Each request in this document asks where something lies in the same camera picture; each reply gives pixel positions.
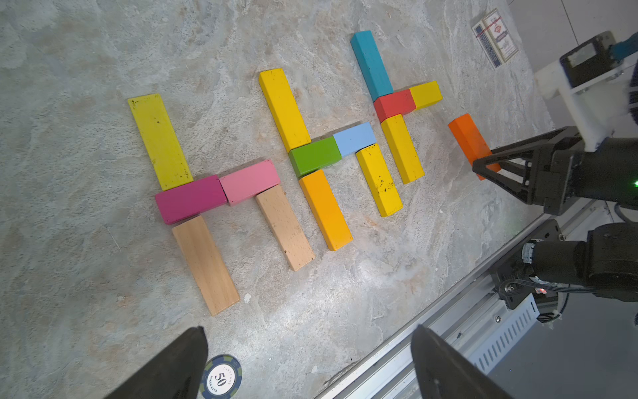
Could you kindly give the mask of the magenta block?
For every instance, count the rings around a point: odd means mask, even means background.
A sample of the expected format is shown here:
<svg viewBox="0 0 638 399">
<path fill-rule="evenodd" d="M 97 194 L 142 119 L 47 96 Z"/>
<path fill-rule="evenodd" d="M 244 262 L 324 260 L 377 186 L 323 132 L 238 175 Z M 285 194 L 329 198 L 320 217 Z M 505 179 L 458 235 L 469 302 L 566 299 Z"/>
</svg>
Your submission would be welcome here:
<svg viewBox="0 0 638 399">
<path fill-rule="evenodd" d="M 175 224 L 228 203 L 218 176 L 163 191 L 155 196 L 155 201 L 165 224 Z"/>
</svg>

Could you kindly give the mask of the green block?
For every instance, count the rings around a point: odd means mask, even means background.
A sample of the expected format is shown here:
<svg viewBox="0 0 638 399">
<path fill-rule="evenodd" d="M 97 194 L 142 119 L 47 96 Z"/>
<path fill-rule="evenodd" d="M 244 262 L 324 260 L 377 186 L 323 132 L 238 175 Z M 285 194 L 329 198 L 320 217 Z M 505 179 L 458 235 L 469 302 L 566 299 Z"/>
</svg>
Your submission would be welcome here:
<svg viewBox="0 0 638 399">
<path fill-rule="evenodd" d="M 342 159 L 337 141 L 332 136 L 292 149 L 288 156 L 297 179 L 336 164 Z"/>
</svg>

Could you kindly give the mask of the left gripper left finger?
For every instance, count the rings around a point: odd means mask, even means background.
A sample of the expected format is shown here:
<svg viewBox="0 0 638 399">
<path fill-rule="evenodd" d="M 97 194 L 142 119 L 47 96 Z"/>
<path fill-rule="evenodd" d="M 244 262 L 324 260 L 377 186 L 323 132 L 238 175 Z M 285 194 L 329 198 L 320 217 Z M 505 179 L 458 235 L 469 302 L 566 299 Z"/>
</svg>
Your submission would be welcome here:
<svg viewBox="0 0 638 399">
<path fill-rule="evenodd" d="M 196 398 L 207 357 L 204 328 L 189 328 L 107 396 Z"/>
</svg>

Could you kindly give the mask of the red block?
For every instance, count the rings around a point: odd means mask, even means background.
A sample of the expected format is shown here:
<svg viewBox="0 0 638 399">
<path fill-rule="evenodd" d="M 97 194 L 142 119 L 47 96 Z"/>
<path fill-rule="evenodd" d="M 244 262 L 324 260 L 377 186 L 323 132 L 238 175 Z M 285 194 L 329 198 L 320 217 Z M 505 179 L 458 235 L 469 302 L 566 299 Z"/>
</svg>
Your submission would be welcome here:
<svg viewBox="0 0 638 399">
<path fill-rule="evenodd" d="M 416 104 L 411 90 L 405 89 L 380 96 L 374 101 L 374 108 L 380 123 L 382 123 L 393 116 L 405 116 L 415 111 Z"/>
</svg>

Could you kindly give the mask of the pink block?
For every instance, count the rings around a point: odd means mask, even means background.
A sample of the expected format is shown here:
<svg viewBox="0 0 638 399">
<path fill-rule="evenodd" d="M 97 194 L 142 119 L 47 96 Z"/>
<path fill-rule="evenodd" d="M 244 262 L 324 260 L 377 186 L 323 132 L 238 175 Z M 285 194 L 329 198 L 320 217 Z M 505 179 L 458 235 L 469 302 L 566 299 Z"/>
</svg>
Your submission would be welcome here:
<svg viewBox="0 0 638 399">
<path fill-rule="evenodd" d="M 219 181 L 231 206 L 251 199 L 281 182 L 271 160 L 247 166 L 221 177 Z"/>
</svg>

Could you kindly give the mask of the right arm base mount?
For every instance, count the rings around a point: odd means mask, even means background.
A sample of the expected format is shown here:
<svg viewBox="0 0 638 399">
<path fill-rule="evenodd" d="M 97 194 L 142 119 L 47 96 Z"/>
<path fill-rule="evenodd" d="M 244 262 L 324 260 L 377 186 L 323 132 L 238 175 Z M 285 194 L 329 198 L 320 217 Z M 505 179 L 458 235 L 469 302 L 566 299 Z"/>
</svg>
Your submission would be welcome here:
<svg viewBox="0 0 638 399">
<path fill-rule="evenodd" d="M 532 241 L 559 241 L 561 233 L 558 223 L 554 219 L 547 219 L 530 233 L 515 239 L 514 246 L 504 255 L 500 255 L 488 269 L 495 286 L 494 291 L 505 302 L 508 310 L 515 310 L 529 294 L 535 291 L 532 287 L 515 283 L 506 284 L 503 289 L 500 289 L 502 283 L 510 279 L 530 280 L 530 268 L 523 262 L 523 246 Z"/>
</svg>

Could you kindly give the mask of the yellow block small horizontal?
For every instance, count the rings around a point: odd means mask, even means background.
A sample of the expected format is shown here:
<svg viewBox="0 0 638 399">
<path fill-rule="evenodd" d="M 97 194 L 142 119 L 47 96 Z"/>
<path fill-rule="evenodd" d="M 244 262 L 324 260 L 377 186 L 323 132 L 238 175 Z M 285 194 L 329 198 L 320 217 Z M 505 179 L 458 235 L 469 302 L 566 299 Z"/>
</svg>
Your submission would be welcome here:
<svg viewBox="0 0 638 399">
<path fill-rule="evenodd" d="M 409 88 L 415 109 L 420 110 L 443 100 L 443 95 L 437 81 L 422 83 Z"/>
</svg>

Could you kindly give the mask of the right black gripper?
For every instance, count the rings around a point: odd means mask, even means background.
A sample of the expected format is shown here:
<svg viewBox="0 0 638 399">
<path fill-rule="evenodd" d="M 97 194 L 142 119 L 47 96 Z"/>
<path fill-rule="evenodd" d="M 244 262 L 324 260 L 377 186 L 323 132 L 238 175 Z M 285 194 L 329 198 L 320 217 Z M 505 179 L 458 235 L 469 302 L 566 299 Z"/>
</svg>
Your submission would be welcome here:
<svg viewBox="0 0 638 399">
<path fill-rule="evenodd" d="M 560 215 L 580 198 L 637 208 L 636 138 L 608 137 L 590 152 L 578 129 L 567 126 L 496 148 L 472 168 L 523 203 L 543 206 L 547 214 Z"/>
</svg>

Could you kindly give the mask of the orange block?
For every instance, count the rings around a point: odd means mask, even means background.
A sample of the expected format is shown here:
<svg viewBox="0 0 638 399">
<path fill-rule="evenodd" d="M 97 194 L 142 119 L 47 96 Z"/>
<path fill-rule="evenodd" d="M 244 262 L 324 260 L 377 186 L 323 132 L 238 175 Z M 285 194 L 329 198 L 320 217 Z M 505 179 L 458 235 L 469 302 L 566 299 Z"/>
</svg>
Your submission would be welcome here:
<svg viewBox="0 0 638 399">
<path fill-rule="evenodd" d="M 332 193 L 323 170 L 314 171 L 299 180 L 328 249 L 337 251 L 352 242 L 352 233 Z"/>
<path fill-rule="evenodd" d="M 471 165 L 493 154 L 469 113 L 454 119 L 448 127 Z"/>
</svg>

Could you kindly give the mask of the tan wooden block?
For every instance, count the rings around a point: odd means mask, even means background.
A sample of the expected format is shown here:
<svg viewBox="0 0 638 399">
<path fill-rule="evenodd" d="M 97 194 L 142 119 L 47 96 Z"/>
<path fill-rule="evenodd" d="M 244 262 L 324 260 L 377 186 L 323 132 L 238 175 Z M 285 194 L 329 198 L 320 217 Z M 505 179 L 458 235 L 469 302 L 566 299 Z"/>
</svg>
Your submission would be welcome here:
<svg viewBox="0 0 638 399">
<path fill-rule="evenodd" d="M 276 185 L 260 193 L 256 201 L 290 268 L 299 271 L 312 262 L 316 256 L 282 186 Z"/>
<path fill-rule="evenodd" d="M 172 233 L 211 315 L 239 302 L 239 292 L 204 218 L 197 216 L 179 224 Z"/>
</svg>

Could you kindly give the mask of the orange block top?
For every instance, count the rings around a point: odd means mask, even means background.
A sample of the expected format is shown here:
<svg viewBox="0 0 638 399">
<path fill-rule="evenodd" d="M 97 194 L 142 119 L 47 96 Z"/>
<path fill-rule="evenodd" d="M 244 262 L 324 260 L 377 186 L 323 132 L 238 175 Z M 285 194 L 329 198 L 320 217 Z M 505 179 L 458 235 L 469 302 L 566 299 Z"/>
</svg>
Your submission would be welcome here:
<svg viewBox="0 0 638 399">
<path fill-rule="evenodd" d="M 469 113 L 454 119 L 448 127 L 471 165 L 493 154 Z"/>
</svg>

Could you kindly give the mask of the teal block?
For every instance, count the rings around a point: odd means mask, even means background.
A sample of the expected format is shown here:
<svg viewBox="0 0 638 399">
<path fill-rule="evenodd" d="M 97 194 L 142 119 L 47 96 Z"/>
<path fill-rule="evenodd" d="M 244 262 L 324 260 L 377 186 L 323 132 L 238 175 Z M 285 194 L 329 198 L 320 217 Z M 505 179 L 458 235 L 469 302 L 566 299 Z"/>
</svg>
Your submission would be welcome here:
<svg viewBox="0 0 638 399">
<path fill-rule="evenodd" d="M 392 94 L 394 90 L 372 32 L 355 33 L 351 45 L 372 101 Z"/>
</svg>

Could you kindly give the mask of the light blue block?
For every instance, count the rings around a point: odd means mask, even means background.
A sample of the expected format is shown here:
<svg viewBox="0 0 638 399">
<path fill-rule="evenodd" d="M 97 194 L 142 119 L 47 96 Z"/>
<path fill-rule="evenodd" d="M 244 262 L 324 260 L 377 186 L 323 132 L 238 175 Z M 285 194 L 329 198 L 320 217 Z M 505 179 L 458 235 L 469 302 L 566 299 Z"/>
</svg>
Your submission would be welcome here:
<svg viewBox="0 0 638 399">
<path fill-rule="evenodd" d="M 369 122 L 349 127 L 333 135 L 341 157 L 356 154 L 376 143 L 375 133 Z"/>
</svg>

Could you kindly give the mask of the yellow block short vertical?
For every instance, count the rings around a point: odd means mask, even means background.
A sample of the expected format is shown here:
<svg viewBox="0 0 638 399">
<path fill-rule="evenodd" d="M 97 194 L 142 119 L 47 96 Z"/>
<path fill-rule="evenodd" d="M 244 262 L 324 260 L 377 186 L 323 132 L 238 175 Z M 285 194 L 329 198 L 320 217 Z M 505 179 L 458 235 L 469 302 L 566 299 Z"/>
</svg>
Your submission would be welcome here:
<svg viewBox="0 0 638 399">
<path fill-rule="evenodd" d="M 403 208 L 399 192 L 385 163 L 378 144 L 357 151 L 357 160 L 375 200 L 381 217 L 388 217 Z"/>
</svg>

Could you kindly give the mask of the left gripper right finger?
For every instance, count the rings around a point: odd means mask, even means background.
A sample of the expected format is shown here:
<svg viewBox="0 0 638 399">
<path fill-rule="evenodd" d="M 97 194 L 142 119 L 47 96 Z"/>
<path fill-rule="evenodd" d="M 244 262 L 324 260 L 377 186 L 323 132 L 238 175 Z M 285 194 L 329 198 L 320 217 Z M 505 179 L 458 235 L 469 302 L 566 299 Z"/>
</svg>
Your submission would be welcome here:
<svg viewBox="0 0 638 399">
<path fill-rule="evenodd" d="M 509 398 L 433 330 L 418 325 L 410 350 L 423 398 Z"/>
</svg>

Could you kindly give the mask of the yellow block diagonal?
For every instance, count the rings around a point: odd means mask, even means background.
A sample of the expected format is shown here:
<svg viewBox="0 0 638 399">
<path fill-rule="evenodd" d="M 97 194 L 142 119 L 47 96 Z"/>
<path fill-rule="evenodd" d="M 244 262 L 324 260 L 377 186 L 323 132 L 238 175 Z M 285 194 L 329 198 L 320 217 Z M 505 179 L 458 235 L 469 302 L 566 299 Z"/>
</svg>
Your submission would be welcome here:
<svg viewBox="0 0 638 399">
<path fill-rule="evenodd" d="M 392 116 L 381 123 L 385 139 L 404 185 L 417 181 L 425 172 L 402 115 Z"/>
</svg>

